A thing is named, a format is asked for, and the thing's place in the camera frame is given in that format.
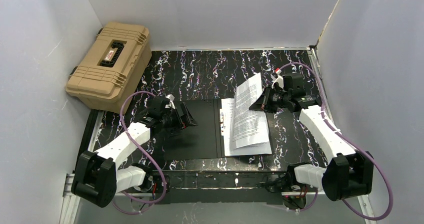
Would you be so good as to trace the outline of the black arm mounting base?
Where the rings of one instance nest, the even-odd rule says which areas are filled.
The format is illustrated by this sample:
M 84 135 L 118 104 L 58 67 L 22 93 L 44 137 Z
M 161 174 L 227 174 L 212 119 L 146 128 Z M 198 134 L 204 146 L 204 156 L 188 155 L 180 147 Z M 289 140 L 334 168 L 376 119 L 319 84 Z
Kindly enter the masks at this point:
M 283 171 L 164 171 L 167 190 L 159 204 L 262 202 L 299 206 L 315 188 L 293 185 Z

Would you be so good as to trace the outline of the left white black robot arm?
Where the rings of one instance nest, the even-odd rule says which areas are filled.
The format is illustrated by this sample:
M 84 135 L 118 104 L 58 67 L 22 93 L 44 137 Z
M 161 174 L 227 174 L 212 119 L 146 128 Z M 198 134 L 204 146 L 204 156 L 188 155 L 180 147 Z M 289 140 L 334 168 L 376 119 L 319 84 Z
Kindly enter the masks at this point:
M 143 185 L 149 175 L 146 167 L 132 164 L 120 169 L 120 166 L 139 149 L 155 167 L 159 167 L 141 145 L 162 131 L 175 135 L 198 125 L 185 103 L 180 104 L 180 109 L 182 115 L 171 96 L 153 97 L 148 107 L 117 138 L 94 152 L 84 151 L 79 156 L 71 193 L 99 207 L 106 207 L 117 193 Z

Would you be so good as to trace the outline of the printed white paper sheets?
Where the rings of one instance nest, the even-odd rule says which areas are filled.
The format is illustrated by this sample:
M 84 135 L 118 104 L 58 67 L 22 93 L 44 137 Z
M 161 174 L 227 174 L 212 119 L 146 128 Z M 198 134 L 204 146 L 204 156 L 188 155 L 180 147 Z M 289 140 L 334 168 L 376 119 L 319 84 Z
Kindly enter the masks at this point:
M 245 155 L 262 155 L 262 154 L 272 154 L 272 145 L 270 136 L 269 142 L 265 144 L 260 144 L 256 146 L 250 146 L 245 148 L 239 148 L 235 150 L 230 149 L 230 137 L 231 137 L 231 122 L 233 119 L 233 108 L 234 107 L 234 98 L 226 98 L 221 99 L 221 108 L 225 110 L 225 136 L 223 136 L 223 146 L 224 146 L 224 155 L 225 156 L 245 156 Z

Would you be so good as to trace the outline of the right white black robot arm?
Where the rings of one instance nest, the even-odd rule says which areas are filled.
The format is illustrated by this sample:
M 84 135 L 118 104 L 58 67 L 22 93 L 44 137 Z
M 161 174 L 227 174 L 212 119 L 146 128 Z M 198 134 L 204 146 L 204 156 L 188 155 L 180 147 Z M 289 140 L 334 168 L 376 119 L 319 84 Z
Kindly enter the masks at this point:
M 374 165 L 369 152 L 361 153 L 341 137 L 328 119 L 320 99 L 308 95 L 300 74 L 274 74 L 250 110 L 276 113 L 288 109 L 312 134 L 328 161 L 327 167 L 298 163 L 288 167 L 287 183 L 310 185 L 337 201 L 367 195 L 372 190 Z

